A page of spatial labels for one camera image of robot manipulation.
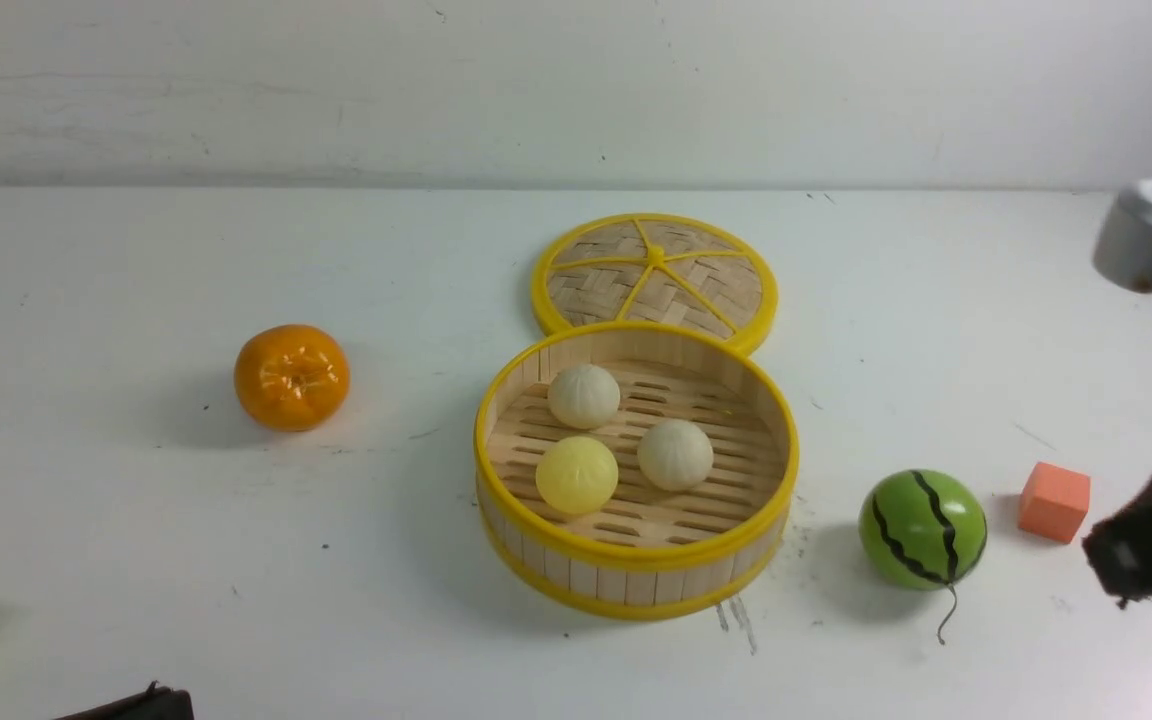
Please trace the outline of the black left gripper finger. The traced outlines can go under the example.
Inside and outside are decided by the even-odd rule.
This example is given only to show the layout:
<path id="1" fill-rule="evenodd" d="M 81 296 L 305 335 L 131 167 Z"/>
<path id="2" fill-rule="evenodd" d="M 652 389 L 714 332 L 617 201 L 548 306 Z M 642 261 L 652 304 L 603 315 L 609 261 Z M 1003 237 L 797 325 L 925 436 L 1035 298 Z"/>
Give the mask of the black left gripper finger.
<path id="1" fill-rule="evenodd" d="M 194 720 L 191 694 L 159 683 L 106 705 L 83 710 L 60 720 Z"/>

